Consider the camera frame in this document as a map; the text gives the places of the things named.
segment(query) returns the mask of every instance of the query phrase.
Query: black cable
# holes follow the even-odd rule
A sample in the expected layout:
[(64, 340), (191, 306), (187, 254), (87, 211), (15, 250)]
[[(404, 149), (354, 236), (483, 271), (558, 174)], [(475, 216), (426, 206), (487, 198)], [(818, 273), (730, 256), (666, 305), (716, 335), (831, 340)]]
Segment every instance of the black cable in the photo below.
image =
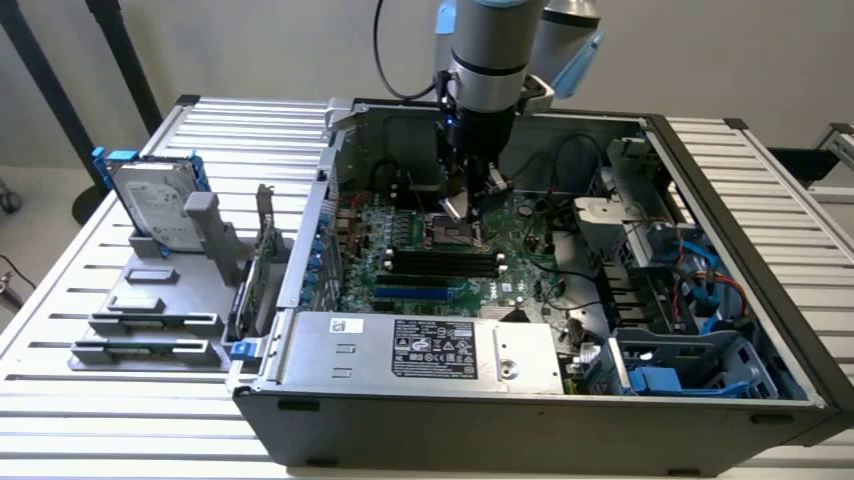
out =
[[(568, 208), (568, 207), (559, 208), (552, 213), (558, 213), (560, 210), (564, 210), (566, 208)], [(587, 280), (587, 281), (590, 281), (590, 282), (592, 282), (595, 284), (596, 280), (590, 275), (587, 275), (584, 273), (580, 273), (580, 272), (574, 272), (572, 270), (560, 270), (558, 268), (547, 267), (547, 266), (542, 265), (536, 260), (534, 260), (531, 258), (528, 249), (524, 246), (524, 239), (531, 234), (531, 231), (534, 230), (534, 225), (536, 225), (536, 218), (534, 218), (531, 220), (531, 225), (528, 225), (528, 228), (524, 231), (524, 235), (522, 235), (522, 253), (524, 255), (526, 260), (528, 262), (531, 262), (531, 265), (534, 265), (536, 268), (539, 268), (543, 272), (554, 273), (554, 274), (558, 274), (558, 275), (572, 275), (575, 277), (583, 278), (584, 280)]]
[(432, 82), (427, 88), (424, 88), (420, 92), (414, 95), (404, 95), (398, 92), (391, 84), (388, 83), (388, 79), (386, 78), (386, 72), (383, 70), (383, 62), (379, 59), (379, 14), (383, 10), (384, 0), (376, 0), (376, 12), (374, 13), (374, 65), (376, 66), (376, 73), (379, 73), (379, 79), (383, 81), (383, 85), (386, 86), (386, 90), (391, 93), (395, 98), (406, 101), (406, 100), (418, 100), (424, 95), (427, 95), (434, 88), (436, 88), (436, 83)]
[(398, 167), (398, 169), (400, 169), (400, 163), (398, 162), (398, 160), (395, 160), (395, 157), (392, 156), (386, 156), (380, 158), (376, 162), (374, 162), (374, 165), (371, 165), (371, 171), (368, 172), (368, 186), (366, 188), (368, 192), (376, 192), (376, 187), (374, 185), (374, 177), (376, 177), (376, 172), (379, 171), (379, 167), (388, 164), (394, 164), (394, 166)]
[(524, 165), (522, 165), (522, 167), (519, 167), (519, 170), (516, 170), (515, 173), (510, 176), (511, 180), (515, 180), (516, 177), (522, 175), (522, 173), (528, 169), (528, 167), (534, 163), (534, 160), (536, 160), (538, 158), (546, 158), (546, 160), (548, 160), (554, 165), (555, 159), (551, 158), (551, 155), (548, 155), (546, 152), (534, 152), (534, 155), (531, 155), (528, 159), (524, 161)]
[(602, 300), (596, 300), (592, 302), (587, 302), (583, 305), (579, 305), (578, 307), (559, 307), (558, 305), (555, 305), (551, 302), (551, 293), (555, 291), (555, 287), (556, 284), (551, 286), (551, 288), (548, 289), (548, 292), (546, 293), (546, 304), (555, 310), (558, 310), (559, 312), (571, 312), (572, 310), (580, 310), (582, 308), (590, 307), (592, 305), (599, 305), (602, 304)]
[(15, 265), (15, 263), (12, 262), (12, 260), (9, 260), (9, 257), (7, 257), (5, 255), (0, 254), (0, 258), (3, 258), (3, 260), (5, 260), (5, 263), (9, 264), (9, 267), (12, 267), (12, 270), (15, 271), (15, 274), (21, 278), (21, 280), (24, 280), (27, 282), (27, 284), (32, 287), (32, 289), (36, 289), (36, 284), (32, 283), (32, 280), (29, 280), (27, 278), (27, 275), (24, 275), (21, 273), (21, 271), (17, 269), (17, 266)]
[(562, 139), (560, 139), (560, 143), (558, 144), (558, 149), (555, 150), (555, 158), (554, 158), (554, 170), (551, 172), (551, 176), (552, 176), (552, 183), (555, 185), (559, 185), (558, 182), (558, 162), (560, 161), (560, 150), (563, 150), (563, 146), (571, 141), (575, 140), (576, 138), (583, 138), (584, 140), (587, 140), (595, 150), (596, 150), (596, 167), (599, 170), (602, 170), (602, 168), (604, 167), (604, 150), (602, 149), (602, 145), (599, 145), (599, 142), (596, 141), (596, 139), (586, 134), (586, 133), (570, 133), (568, 135), (566, 135)]

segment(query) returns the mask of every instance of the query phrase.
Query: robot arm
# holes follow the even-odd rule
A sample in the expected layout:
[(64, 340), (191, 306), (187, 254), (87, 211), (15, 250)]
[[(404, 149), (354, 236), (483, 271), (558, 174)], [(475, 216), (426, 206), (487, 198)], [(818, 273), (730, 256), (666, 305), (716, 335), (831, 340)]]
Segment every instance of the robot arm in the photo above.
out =
[(542, 70), (563, 96), (571, 95), (600, 41), (600, 35), (595, 41), (590, 36), (598, 26), (590, 3), (456, 2), (450, 66), (436, 79), (444, 113), (436, 127), (447, 178), (442, 206), (456, 221), (476, 221), (512, 192), (512, 180), (499, 170), (499, 154), (514, 119), (519, 113), (547, 110), (555, 93), (528, 70)]

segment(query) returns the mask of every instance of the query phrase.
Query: hard drive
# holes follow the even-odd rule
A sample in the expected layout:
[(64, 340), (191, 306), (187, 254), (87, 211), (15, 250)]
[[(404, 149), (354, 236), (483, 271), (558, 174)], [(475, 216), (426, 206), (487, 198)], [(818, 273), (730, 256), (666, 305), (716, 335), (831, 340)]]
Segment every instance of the hard drive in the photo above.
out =
[(189, 194), (209, 191), (201, 159), (144, 157), (133, 151), (95, 151), (95, 166), (136, 227), (136, 234), (151, 237), (175, 252), (200, 252), (201, 235), (184, 213)]

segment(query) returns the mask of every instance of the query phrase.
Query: sticker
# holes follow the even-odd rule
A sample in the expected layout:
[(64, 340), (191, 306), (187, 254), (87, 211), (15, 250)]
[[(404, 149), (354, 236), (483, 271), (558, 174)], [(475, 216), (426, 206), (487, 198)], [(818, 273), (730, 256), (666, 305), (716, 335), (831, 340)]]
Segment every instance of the sticker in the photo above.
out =
[(476, 353), (471, 322), (395, 320), (391, 352), (395, 376), (476, 380)]
[(364, 319), (362, 318), (334, 318), (329, 321), (329, 333), (362, 333), (363, 329)]
[(172, 250), (201, 250), (196, 226), (175, 187), (148, 182), (127, 182), (124, 187), (151, 238)]

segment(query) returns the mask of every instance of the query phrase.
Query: floor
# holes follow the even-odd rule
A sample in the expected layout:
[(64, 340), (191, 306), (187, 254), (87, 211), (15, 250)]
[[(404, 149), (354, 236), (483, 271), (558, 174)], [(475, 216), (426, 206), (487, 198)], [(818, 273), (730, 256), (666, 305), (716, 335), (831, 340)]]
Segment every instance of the floor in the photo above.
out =
[[(0, 178), (24, 201), (16, 213), (0, 212), (0, 253), (37, 284), (80, 230), (71, 205), (92, 182), (83, 168), (0, 166)], [(8, 265), (0, 261), (0, 274), (7, 271)], [(12, 279), (11, 286), (23, 298), (29, 296), (31, 288), (20, 279)], [(0, 308), (0, 331), (12, 317)]]

